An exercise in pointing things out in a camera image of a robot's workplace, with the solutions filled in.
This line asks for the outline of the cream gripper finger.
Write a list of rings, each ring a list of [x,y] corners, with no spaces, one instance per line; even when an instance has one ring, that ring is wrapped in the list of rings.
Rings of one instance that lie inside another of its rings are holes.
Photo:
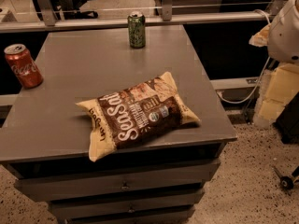
[[[269,127],[298,92],[298,64],[280,63],[274,71],[266,70],[254,109],[253,123],[257,127]]]
[[[249,40],[249,44],[255,47],[265,47],[268,44],[269,28],[270,25],[267,24],[258,33],[253,35]]]

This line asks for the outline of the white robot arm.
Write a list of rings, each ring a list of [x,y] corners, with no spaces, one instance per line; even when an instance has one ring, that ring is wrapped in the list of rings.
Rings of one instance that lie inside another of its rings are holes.
[[[269,57],[278,62],[273,71],[263,72],[254,110],[253,123],[267,128],[299,92],[299,0],[289,0],[249,44],[267,47]]]

